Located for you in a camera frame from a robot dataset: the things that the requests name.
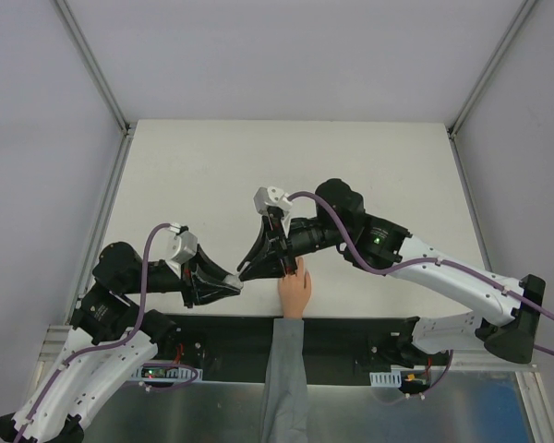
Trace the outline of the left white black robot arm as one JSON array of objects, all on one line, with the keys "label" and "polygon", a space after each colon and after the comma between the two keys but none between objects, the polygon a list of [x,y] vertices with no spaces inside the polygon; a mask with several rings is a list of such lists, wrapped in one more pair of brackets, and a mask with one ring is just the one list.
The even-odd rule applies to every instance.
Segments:
[{"label": "left white black robot arm", "polygon": [[144,263],[128,243],[107,246],[93,269],[95,283],[71,318],[71,328],[48,374],[15,413],[0,416],[5,442],[80,442],[105,403],[142,366],[170,357],[176,324],[129,296],[148,279],[148,293],[180,292],[188,307],[240,294],[242,282],[201,248]]}]

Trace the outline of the grey sleeved forearm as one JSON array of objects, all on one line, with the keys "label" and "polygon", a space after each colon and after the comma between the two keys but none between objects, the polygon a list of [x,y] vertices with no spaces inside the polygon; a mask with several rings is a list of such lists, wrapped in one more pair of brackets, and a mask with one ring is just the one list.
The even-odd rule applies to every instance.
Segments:
[{"label": "grey sleeved forearm", "polygon": [[303,344],[303,320],[274,320],[260,407],[261,442],[308,441],[309,405]]}]

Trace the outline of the mannequin hand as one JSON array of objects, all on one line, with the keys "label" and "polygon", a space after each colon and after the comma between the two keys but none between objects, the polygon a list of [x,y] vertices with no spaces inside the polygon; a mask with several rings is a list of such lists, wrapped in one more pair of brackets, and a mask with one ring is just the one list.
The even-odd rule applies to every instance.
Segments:
[{"label": "mannequin hand", "polygon": [[283,317],[301,319],[312,294],[311,276],[302,257],[296,260],[297,270],[278,280],[277,290]]}]

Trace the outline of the clear nail polish bottle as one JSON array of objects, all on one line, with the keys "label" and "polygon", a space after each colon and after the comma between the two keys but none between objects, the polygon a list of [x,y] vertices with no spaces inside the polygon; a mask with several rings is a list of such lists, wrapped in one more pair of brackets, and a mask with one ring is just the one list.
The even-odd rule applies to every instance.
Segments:
[{"label": "clear nail polish bottle", "polygon": [[234,274],[226,275],[223,282],[233,288],[236,288],[238,291],[241,291],[244,287],[244,283],[242,283],[239,277]]}]

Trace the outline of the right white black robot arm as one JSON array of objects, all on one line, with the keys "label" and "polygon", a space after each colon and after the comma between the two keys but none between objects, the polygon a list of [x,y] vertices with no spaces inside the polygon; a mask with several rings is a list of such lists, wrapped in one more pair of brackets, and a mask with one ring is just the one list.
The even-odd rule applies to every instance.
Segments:
[{"label": "right white black robot arm", "polygon": [[362,195],[339,178],[293,195],[262,187],[253,201],[261,228],[237,267],[241,281],[293,274],[298,257],[334,247],[358,269],[410,281],[466,307],[461,315],[412,318],[411,333],[397,341],[403,364],[479,349],[510,363],[531,362],[546,288],[541,278],[517,280],[465,265],[403,226],[368,214]]}]

